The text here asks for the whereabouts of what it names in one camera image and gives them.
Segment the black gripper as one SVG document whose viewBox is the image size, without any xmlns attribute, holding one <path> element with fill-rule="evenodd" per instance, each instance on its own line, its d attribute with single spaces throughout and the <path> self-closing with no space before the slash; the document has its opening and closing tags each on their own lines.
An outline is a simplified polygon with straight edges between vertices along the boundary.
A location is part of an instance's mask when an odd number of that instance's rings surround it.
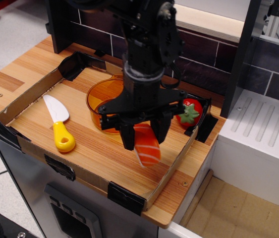
<svg viewBox="0 0 279 238">
<path fill-rule="evenodd" d="M 159 144 L 163 143 L 174 115 L 183 112 L 187 93 L 164 85 L 162 75 L 123 74 L 123 91 L 98 109 L 101 129 L 119 130 L 124 148 L 134 150 L 134 125 L 150 121 Z"/>
</svg>

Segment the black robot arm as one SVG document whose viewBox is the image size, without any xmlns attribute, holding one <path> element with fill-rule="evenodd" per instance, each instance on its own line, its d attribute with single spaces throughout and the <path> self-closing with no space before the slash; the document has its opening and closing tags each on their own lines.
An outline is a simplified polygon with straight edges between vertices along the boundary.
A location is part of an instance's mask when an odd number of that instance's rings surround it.
<svg viewBox="0 0 279 238">
<path fill-rule="evenodd" d="M 181 78 L 175 60 L 184 42 L 176 27 L 176 9 L 171 0 L 72 0 L 85 12 L 106 9 L 121 21 L 127 43 L 123 55 L 123 90 L 99 107 L 101 128 L 119 131 L 123 145 L 133 150 L 135 125 L 149 121 L 162 143 L 174 115 L 183 113 L 185 91 L 178 84 L 165 84 L 162 77 L 170 67 Z"/>
</svg>

